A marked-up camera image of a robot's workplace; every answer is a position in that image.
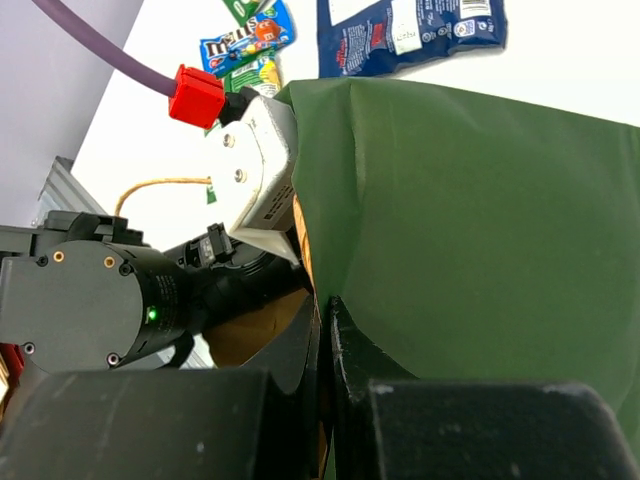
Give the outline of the blue M&Ms packet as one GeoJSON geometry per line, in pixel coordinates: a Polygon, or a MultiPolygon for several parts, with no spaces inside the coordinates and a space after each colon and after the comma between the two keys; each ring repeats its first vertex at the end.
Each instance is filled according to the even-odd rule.
{"type": "Polygon", "coordinates": [[[245,24],[213,38],[200,41],[205,72],[222,78],[252,61],[259,53],[279,50],[296,39],[294,24],[283,1],[247,18],[245,24]]]}

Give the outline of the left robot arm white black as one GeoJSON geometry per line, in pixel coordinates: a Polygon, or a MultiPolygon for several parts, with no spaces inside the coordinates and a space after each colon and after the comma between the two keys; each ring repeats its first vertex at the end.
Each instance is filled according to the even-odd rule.
{"type": "Polygon", "coordinates": [[[1,230],[1,340],[49,374],[116,369],[166,348],[180,367],[204,330],[309,285],[297,260],[220,224],[167,251],[124,218],[86,212],[1,230]]]}

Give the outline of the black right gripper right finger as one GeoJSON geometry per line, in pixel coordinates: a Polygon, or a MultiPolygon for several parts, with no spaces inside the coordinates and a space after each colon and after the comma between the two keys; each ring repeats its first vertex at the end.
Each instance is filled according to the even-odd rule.
{"type": "Polygon", "coordinates": [[[577,383],[423,380],[328,307],[339,479],[634,479],[608,406],[577,383]]]}

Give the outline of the green Fox's candy bag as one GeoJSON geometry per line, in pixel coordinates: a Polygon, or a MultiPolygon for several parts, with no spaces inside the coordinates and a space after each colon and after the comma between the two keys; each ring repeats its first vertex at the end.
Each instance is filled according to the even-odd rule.
{"type": "Polygon", "coordinates": [[[246,25],[252,16],[269,3],[269,0],[223,0],[223,4],[239,26],[246,25]]]}

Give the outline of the green paper bag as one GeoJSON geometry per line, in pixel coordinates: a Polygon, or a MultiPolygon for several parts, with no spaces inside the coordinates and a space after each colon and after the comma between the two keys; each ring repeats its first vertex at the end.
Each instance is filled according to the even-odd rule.
{"type": "Polygon", "coordinates": [[[638,128],[389,79],[276,100],[328,337],[330,477],[335,297],[420,379],[587,386],[639,475],[638,128]]]}

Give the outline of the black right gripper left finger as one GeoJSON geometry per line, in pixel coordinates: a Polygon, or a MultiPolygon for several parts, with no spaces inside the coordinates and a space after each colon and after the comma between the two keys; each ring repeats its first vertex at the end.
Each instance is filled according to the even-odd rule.
{"type": "Polygon", "coordinates": [[[56,375],[1,434],[5,479],[317,479],[320,322],[307,297],[245,364],[56,375]]]}

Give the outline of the green mint snack packet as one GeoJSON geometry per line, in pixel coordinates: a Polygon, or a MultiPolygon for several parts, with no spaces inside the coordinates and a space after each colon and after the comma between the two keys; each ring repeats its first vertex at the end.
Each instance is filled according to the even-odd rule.
{"type": "Polygon", "coordinates": [[[207,137],[233,121],[240,120],[249,103],[258,95],[273,98],[282,88],[276,52],[267,50],[255,59],[232,70],[223,79],[225,106],[213,126],[204,131],[207,137]]]}

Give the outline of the dark blue snack bag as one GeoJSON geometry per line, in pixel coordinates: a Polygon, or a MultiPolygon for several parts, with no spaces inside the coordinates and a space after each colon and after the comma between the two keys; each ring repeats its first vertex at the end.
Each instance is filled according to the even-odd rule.
{"type": "Polygon", "coordinates": [[[505,48],[501,0],[319,1],[319,76],[374,77],[484,48],[505,48]]]}

